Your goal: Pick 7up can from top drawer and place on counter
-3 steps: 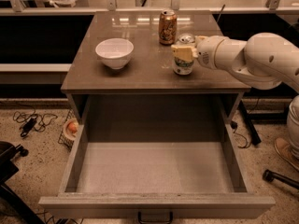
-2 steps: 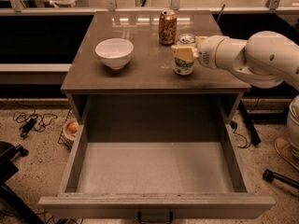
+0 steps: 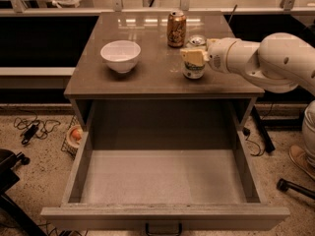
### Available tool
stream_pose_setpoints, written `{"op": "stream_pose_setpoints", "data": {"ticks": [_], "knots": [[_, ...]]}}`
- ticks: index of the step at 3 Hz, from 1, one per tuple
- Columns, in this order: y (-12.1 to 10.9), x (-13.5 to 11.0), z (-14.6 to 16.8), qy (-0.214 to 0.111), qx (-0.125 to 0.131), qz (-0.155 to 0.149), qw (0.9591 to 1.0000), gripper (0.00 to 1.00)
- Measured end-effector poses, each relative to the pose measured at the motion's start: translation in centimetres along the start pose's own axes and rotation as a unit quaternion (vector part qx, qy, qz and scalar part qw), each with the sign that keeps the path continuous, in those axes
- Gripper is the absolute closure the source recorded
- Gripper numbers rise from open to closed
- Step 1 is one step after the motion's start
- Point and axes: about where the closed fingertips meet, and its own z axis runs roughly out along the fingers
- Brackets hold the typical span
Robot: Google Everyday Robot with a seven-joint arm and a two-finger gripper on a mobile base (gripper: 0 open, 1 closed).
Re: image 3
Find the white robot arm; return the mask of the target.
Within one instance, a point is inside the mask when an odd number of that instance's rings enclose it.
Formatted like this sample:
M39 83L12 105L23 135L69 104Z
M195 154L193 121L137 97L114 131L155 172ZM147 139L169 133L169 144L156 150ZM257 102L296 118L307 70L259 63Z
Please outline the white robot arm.
M180 55L194 68L208 63L216 72L237 74L270 92L301 86L315 95L315 48L289 33L273 33L261 42L210 38L205 47L182 48Z

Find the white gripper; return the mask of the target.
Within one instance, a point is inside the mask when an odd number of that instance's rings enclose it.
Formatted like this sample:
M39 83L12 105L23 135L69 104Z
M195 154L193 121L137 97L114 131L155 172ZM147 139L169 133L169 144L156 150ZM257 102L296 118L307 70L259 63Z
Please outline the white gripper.
M235 73L236 70L228 65L228 58L231 56L230 49L238 41L240 38L207 38L207 51L199 48L182 48L180 55L184 62L197 67L208 62L214 71Z

